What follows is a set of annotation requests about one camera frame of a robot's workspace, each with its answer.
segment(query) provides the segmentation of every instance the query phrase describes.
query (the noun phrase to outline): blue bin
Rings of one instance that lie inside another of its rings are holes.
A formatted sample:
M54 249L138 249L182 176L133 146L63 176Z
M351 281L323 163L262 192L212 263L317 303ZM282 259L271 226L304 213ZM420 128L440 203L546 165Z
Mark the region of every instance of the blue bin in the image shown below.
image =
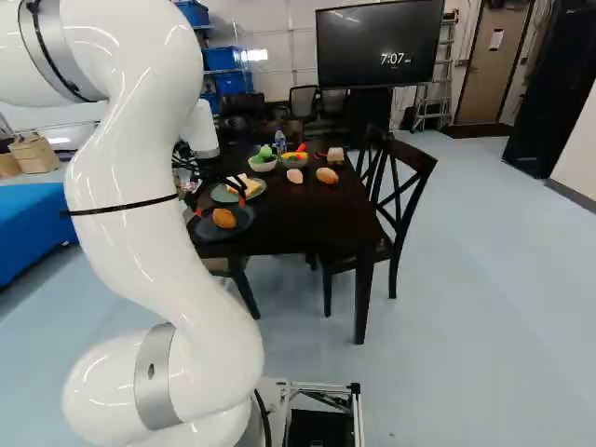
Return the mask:
M214 77L220 96L254 91L251 72L217 74Z
M220 114L220 97L217 96L217 93L203 93L201 95L202 100L209 101L209 105L211 106L211 113L214 115Z
M217 47L203 49L205 62L210 70L234 70L242 68L240 47Z
M175 4L184 14L191 26L207 26L210 24L209 8L196 1L178 2Z

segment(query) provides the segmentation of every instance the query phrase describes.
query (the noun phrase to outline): plastic bottle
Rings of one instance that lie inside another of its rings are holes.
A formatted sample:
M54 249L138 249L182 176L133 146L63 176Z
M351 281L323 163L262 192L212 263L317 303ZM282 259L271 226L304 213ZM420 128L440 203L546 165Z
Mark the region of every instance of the plastic bottle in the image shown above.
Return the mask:
M282 154L285 154L288 145L286 143L286 136L283 134L283 130L281 130L281 128L278 128L278 130L276 131L276 136L274 138L275 146L278 149L278 155L281 156Z

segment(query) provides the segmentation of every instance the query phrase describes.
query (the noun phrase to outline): dark wooden table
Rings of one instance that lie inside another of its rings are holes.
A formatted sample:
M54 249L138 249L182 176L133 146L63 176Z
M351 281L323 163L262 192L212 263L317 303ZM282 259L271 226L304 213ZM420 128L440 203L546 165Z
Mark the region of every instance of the dark wooden table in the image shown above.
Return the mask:
M241 142L223 147L217 163L225 175L246 172L249 177L265 180L267 189L248 202L256 218L246 233L225 242L201 243L196 247L203 258L326 251L356 256L355 343L362 345L371 299L375 246L383 237L383 229L351 164L346 162L335 168L338 184L318 181L317 169L328 164L324 158L316 160L315 153L326 153L329 147L332 146L326 140L307 144L309 161L302 169L305 182L301 185L288 181L287 170L282 165L272 172L253 172L247 160L258 152L256 144ZM215 204L207 192L198 205L205 209Z

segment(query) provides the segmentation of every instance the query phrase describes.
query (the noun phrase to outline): white robotic arm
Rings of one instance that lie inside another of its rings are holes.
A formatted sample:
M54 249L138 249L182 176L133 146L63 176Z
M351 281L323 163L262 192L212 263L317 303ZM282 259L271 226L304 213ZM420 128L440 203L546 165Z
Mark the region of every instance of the white robotic arm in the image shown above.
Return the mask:
M197 105L193 30L168 0L0 0L0 65L1 101L109 99L68 167L68 206L98 276L170 322L79 360L64 389L67 419L98 445L234 445L264 352L250 316L197 257L174 200L179 137L217 149Z

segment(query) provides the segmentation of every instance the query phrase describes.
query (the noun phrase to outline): television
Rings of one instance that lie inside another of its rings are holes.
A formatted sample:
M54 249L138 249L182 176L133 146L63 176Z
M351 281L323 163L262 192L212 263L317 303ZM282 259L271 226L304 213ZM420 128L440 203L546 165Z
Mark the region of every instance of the television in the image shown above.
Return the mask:
M432 80L444 0L317 10L322 88L398 87Z

